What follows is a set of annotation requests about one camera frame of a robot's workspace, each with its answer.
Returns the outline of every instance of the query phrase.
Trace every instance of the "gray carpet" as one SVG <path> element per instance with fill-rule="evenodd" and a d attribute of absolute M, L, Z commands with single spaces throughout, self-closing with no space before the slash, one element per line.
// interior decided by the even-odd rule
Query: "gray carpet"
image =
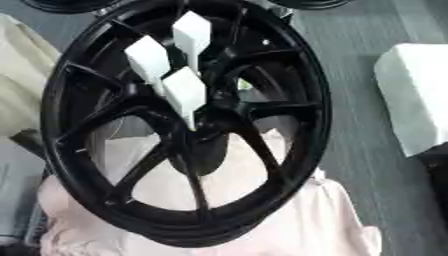
<path fill-rule="evenodd" d="M 43 14 L 18 0 L 2 0 L 0 11 L 60 49 L 92 20 Z M 401 153 L 373 76 L 376 59 L 394 44 L 445 43 L 447 12 L 445 0 L 355 0 L 297 12 L 293 21 L 321 59 L 333 93 L 333 134 L 322 166 L 348 189 L 364 223 L 381 228 L 385 256 L 448 254 L 424 169 Z"/>

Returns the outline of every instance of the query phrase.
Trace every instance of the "black wheel rim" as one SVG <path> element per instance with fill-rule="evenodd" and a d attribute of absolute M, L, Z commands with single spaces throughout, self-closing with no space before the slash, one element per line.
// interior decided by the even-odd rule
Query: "black wheel rim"
<path fill-rule="evenodd" d="M 86 13 L 116 4 L 122 0 L 22 0 L 25 4 L 44 12 Z"/>
<path fill-rule="evenodd" d="M 127 72 L 129 67 L 121 53 L 143 34 L 149 33 L 168 48 L 171 59 L 174 59 L 174 69 L 181 68 L 185 61 L 177 60 L 179 56 L 169 40 L 169 25 L 187 10 L 212 21 L 216 30 L 212 46 L 202 55 L 200 68 L 204 82 L 210 85 L 209 103 L 198 111 L 196 133 L 186 132 L 185 125 L 169 104 Z M 251 30 L 262 37 L 253 37 L 249 33 Z M 263 38 L 270 41 L 267 49 L 246 42 L 256 40 L 262 45 Z M 114 65 L 110 65 L 110 58 L 115 58 Z M 124 79 L 118 75 L 120 73 L 131 74 L 132 79 Z M 273 86 L 280 82 L 277 86 L 284 90 L 289 100 L 269 103 L 235 100 L 234 77 L 242 73 L 252 79 L 253 84 Z M 91 107 L 86 107 L 89 100 L 83 91 L 92 83 L 94 86 L 88 86 L 91 90 L 88 95 L 100 95 L 105 91 L 114 95 L 108 105 L 94 113 Z M 91 98 L 94 103 L 98 102 L 97 97 Z M 74 108 L 86 110 L 80 111 L 82 114 L 73 114 L 70 110 Z M 139 116 L 150 123 L 162 142 L 144 158 L 142 164 L 146 171 L 142 172 L 143 168 L 137 165 L 135 172 L 131 171 L 114 187 L 99 174 L 88 157 L 85 140 L 94 128 L 126 115 Z M 303 127 L 300 130 L 303 134 L 294 138 L 291 150 L 281 164 L 272 160 L 272 152 L 266 149 L 259 133 L 251 132 L 255 131 L 253 120 L 271 115 L 291 115 Z M 42 105 L 42 134 L 47 159 L 68 192 L 86 209 L 117 227 L 180 247 L 211 246 L 230 241 L 250 231 L 280 208 L 319 163 L 330 125 L 328 84 L 306 42 L 261 7 L 228 0 L 139 1 L 113 11 L 90 26 L 65 52 L 48 82 Z M 269 179 L 248 196 L 210 209 L 201 189 L 200 172 L 194 168 L 197 159 L 192 159 L 189 147 L 228 132 L 240 135 L 253 146 L 264 160 Z M 149 167 L 173 154 L 180 156 L 180 163 L 185 167 L 197 210 L 171 211 L 133 201 L 129 190 L 136 181 L 151 169 Z"/>
<path fill-rule="evenodd" d="M 282 6 L 295 9 L 322 10 L 344 5 L 351 0 L 271 0 Z"/>

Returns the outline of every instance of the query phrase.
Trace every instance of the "wheel spoke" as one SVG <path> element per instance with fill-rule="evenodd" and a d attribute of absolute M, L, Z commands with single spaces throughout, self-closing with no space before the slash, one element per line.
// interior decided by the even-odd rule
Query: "wheel spoke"
<path fill-rule="evenodd" d="M 193 195 L 196 200 L 198 217 L 201 221 L 210 221 L 212 219 L 212 214 L 210 212 L 210 206 L 207 202 L 207 197 L 202 186 L 200 173 L 200 165 L 195 162 L 192 157 L 192 141 L 189 138 L 189 134 L 185 131 L 179 131 L 176 140 L 177 149 L 179 150 L 178 162 L 180 163 L 180 168 L 186 173 L 187 179 L 193 190 Z"/>
<path fill-rule="evenodd" d="M 229 36 L 230 45 L 235 45 L 238 42 L 238 36 L 239 36 L 240 30 L 241 30 L 241 22 L 242 22 L 244 16 L 246 15 L 246 13 L 247 13 L 246 8 L 240 8 L 238 10 L 238 16 L 232 25 L 232 29 L 230 30 L 230 36 Z"/>
<path fill-rule="evenodd" d="M 280 61 L 283 63 L 290 59 L 296 58 L 297 56 L 297 51 L 293 49 L 255 52 L 243 56 L 234 57 L 230 60 L 229 63 L 227 63 L 227 65 L 225 65 L 224 72 L 229 72 L 240 66 L 254 65 L 260 62 Z"/>
<path fill-rule="evenodd" d="M 69 62 L 67 63 L 67 68 L 69 71 L 80 72 L 92 76 L 98 81 L 101 81 L 102 82 L 101 84 L 104 85 L 107 89 L 109 89 L 113 93 L 118 93 L 123 88 L 125 88 L 125 85 L 120 80 L 101 74 L 99 71 L 96 71 L 90 67 Z"/>
<path fill-rule="evenodd" d="M 279 163 L 254 124 L 247 122 L 235 132 L 246 141 L 261 161 L 263 161 L 270 179 L 282 177 Z"/>
<path fill-rule="evenodd" d="M 169 144 L 160 142 L 144 158 L 142 158 L 112 189 L 107 201 L 129 201 L 132 189 L 147 173 L 168 158 Z"/>
<path fill-rule="evenodd" d="M 110 22 L 111 22 L 112 26 L 118 30 L 118 32 L 120 33 L 120 36 L 124 35 L 124 36 L 129 36 L 131 38 L 136 38 L 136 39 L 145 36 L 144 33 L 138 31 L 137 29 L 124 23 L 123 21 L 114 19 L 114 20 L 111 20 Z"/>
<path fill-rule="evenodd" d="M 95 129 L 107 123 L 121 117 L 136 114 L 140 108 L 141 106 L 135 104 L 132 99 L 116 99 L 103 108 L 88 115 L 83 121 L 80 122 L 80 124 L 61 135 L 58 142 L 60 144 L 64 144 L 74 139 L 83 138 L 84 136 L 86 137 Z"/>
<path fill-rule="evenodd" d="M 319 103 L 295 103 L 290 101 L 247 102 L 247 110 L 252 120 L 271 116 L 294 116 L 301 121 L 312 121 L 316 117 Z"/>

